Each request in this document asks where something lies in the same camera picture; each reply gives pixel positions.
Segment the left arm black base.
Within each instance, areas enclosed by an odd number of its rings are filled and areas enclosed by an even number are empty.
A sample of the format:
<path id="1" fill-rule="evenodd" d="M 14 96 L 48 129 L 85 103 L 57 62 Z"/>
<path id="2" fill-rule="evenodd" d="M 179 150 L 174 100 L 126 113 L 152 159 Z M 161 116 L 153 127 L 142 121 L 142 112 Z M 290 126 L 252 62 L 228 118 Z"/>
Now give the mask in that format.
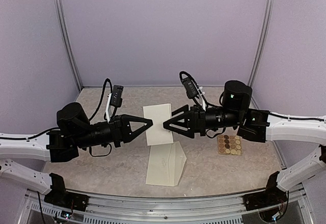
<path id="1" fill-rule="evenodd" d="M 85 212 L 89 202 L 89 196 L 74 193 L 66 190 L 63 177 L 58 174 L 50 173 L 51 185 L 50 192 L 44 196 L 46 203 Z"/>

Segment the cream paper envelope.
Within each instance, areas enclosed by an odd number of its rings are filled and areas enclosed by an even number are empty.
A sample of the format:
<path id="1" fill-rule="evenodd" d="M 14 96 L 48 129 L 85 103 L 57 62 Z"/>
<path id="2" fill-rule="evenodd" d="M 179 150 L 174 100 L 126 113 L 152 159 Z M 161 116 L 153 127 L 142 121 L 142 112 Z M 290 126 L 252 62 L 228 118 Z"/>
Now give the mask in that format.
<path id="1" fill-rule="evenodd" d="M 186 163 L 186 155 L 180 142 L 151 146 L 146 184 L 177 186 Z"/>

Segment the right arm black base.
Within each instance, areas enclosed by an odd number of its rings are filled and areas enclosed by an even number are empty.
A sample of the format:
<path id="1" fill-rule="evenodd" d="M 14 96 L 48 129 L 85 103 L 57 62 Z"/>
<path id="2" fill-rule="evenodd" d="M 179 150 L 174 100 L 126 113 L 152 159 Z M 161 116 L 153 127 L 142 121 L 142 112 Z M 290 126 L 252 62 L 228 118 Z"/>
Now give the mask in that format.
<path id="1" fill-rule="evenodd" d="M 247 211 L 262 209 L 288 201 L 287 192 L 278 188 L 277 176 L 279 173 L 279 171 L 276 171 L 269 176 L 263 191 L 245 194 L 242 197 Z"/>

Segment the brown sticker sheet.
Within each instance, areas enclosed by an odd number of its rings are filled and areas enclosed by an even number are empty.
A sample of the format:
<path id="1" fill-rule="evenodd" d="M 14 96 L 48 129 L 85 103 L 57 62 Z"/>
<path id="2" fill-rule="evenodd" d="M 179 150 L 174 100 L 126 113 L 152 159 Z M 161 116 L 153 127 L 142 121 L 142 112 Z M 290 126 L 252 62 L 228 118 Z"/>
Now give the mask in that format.
<path id="1" fill-rule="evenodd" d="M 241 138 L 238 135 L 219 135 L 218 153 L 221 155 L 242 155 Z"/>

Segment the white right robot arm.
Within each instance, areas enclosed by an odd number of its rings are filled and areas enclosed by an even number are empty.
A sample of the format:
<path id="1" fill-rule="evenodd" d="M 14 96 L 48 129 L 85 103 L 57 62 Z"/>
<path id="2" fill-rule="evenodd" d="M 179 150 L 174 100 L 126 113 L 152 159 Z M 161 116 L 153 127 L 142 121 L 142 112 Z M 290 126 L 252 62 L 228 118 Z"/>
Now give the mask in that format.
<path id="1" fill-rule="evenodd" d="M 232 127 L 237 135 L 251 142 L 296 141 L 317 144 L 304 159 L 270 175 L 261 202 L 270 206 L 295 185 L 325 171 L 325 117 L 292 117 L 268 110 L 250 109 L 252 88 L 238 80 L 225 83 L 220 106 L 187 105 L 172 112 L 163 127 L 194 138 Z"/>

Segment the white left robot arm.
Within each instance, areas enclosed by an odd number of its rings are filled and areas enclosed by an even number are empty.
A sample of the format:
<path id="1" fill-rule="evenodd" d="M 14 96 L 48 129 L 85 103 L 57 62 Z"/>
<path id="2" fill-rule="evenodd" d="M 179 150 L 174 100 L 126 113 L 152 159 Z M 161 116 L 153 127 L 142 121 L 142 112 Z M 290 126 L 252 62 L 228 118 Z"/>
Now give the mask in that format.
<path id="1" fill-rule="evenodd" d="M 19 181 L 41 194 L 50 193 L 60 206 L 71 202 L 63 177 L 44 174 L 16 164 L 14 159 L 37 159 L 69 162 L 79 156 L 80 149 L 93 146 L 121 146 L 149 129 L 151 119 L 119 115 L 109 121 L 91 124 L 80 103 L 73 102 L 57 112 L 57 127 L 37 135 L 1 136 L 1 175 Z"/>

